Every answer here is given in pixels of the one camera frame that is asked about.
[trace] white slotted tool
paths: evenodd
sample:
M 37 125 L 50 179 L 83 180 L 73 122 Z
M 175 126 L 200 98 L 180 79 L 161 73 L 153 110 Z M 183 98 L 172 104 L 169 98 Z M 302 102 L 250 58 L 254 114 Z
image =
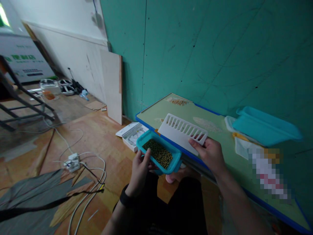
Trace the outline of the white slotted tool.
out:
M 198 152 L 189 144 L 188 140 L 193 139 L 203 145 L 208 136 L 206 130 L 172 114 L 166 115 L 158 132 L 196 156 Z

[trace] white wall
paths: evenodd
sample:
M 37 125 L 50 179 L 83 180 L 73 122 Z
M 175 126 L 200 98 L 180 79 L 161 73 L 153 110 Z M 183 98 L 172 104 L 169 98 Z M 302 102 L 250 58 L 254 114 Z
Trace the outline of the white wall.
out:
M 29 25 L 36 37 L 45 45 L 53 61 L 58 62 L 63 74 L 79 82 L 100 101 L 106 103 L 100 49 L 104 45 L 77 39 L 48 29 Z
M 106 103 L 100 49 L 108 51 L 99 0 L 11 0 L 22 21 L 43 43 L 57 68 Z
M 107 41 L 105 28 L 99 29 L 91 17 L 95 14 L 92 0 L 10 0 L 23 21 L 57 28 Z M 95 0 L 102 18 L 99 0 Z

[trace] hand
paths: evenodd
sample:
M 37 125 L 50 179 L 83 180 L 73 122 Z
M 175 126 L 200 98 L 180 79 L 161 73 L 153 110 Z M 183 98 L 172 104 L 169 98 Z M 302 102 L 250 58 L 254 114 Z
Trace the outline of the hand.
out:
M 146 181 L 147 172 L 153 167 L 150 162 L 151 149 L 149 148 L 147 150 L 144 158 L 141 157 L 142 155 L 143 153 L 141 150 L 138 150 L 133 160 L 130 183 L 125 190 L 126 195 L 129 197 L 137 197 L 141 193 Z
M 227 171 L 222 153 L 222 147 L 219 142 L 207 137 L 203 146 L 192 139 L 189 139 L 189 143 L 193 148 L 195 148 L 195 150 L 197 150 L 202 161 L 213 172 L 215 177 L 219 177 Z

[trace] teal container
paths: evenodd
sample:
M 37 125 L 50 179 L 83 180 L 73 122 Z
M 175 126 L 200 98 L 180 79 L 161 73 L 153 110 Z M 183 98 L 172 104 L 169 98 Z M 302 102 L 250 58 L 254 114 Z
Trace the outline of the teal container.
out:
M 303 141 L 299 129 L 289 122 L 250 106 L 237 109 L 236 112 L 240 117 L 233 123 L 233 128 L 264 146 L 272 146 L 286 140 Z
M 172 154 L 172 161 L 170 162 L 167 169 L 164 169 L 151 155 L 151 161 L 156 164 L 156 166 L 160 169 L 163 174 L 169 175 L 172 172 L 177 172 L 180 168 L 182 160 L 180 157 L 182 156 L 182 152 L 175 148 L 173 145 L 168 143 L 165 139 L 162 139 L 159 135 L 154 133 L 151 130 L 146 131 L 137 139 L 137 146 L 143 153 L 146 153 L 146 150 L 143 148 L 143 145 L 147 143 L 150 139 L 155 140 L 156 142 L 160 143 L 164 148 L 166 148 Z

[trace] metal chair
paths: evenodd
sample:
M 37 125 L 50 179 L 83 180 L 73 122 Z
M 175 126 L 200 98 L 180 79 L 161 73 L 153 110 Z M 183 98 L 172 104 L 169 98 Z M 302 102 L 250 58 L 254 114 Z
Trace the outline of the metal chair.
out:
M 5 58 L 3 56 L 0 55 L 0 63 L 2 64 L 2 66 L 4 67 L 5 71 L 7 71 L 11 78 L 13 79 L 14 83 L 16 84 L 16 86 L 18 87 L 18 89 L 22 92 L 24 92 L 25 94 L 27 94 L 28 96 L 30 96 L 31 98 L 33 98 L 34 100 L 36 100 L 37 102 L 39 102 L 39 104 L 36 105 L 32 105 L 30 103 L 28 103 L 27 101 L 23 100 L 22 98 L 20 98 L 18 96 L 18 94 L 14 91 L 12 85 L 9 84 L 9 82 L 7 81 L 6 77 L 4 76 L 3 72 L 0 70 L 0 83 L 2 83 L 4 85 L 4 87 L 6 88 L 6 90 L 8 91 L 8 93 L 10 94 L 11 98 L 17 100 L 18 102 L 22 103 L 25 106 L 21 106 L 21 107 L 16 107 L 16 108 L 7 108 L 4 105 L 2 105 L 0 103 L 0 108 L 5 111 L 7 114 L 9 114 L 10 116 L 12 116 L 11 119 L 7 119 L 7 120 L 0 120 L 0 126 L 5 128 L 8 131 L 14 131 L 15 129 L 11 126 L 9 126 L 7 123 L 8 122 L 13 122 L 13 121 L 17 121 L 17 120 L 21 120 L 21 119 L 25 119 L 25 118 L 32 118 L 35 116 L 43 116 L 45 118 L 50 119 L 51 121 L 54 121 L 54 118 L 49 116 L 48 114 L 45 113 L 45 108 L 50 109 L 52 112 L 54 111 L 54 109 L 52 107 L 50 107 L 49 105 L 47 105 L 45 102 L 43 102 L 41 99 L 37 98 L 36 96 L 34 96 L 33 94 L 31 94 L 30 92 L 28 92 L 19 82 L 19 80 L 17 79 L 17 77 L 15 76 L 14 72 L 12 71 L 12 69 L 10 68 L 9 64 L 7 63 L 7 61 L 5 60 Z M 12 112 L 12 110 L 16 110 L 16 109 L 22 109 L 22 108 L 30 108 L 32 110 L 34 110 L 35 112 L 37 112 L 36 114 L 31 114 L 31 115 L 26 115 L 26 116 L 22 116 L 19 117 L 18 115 L 16 115 L 14 112 Z

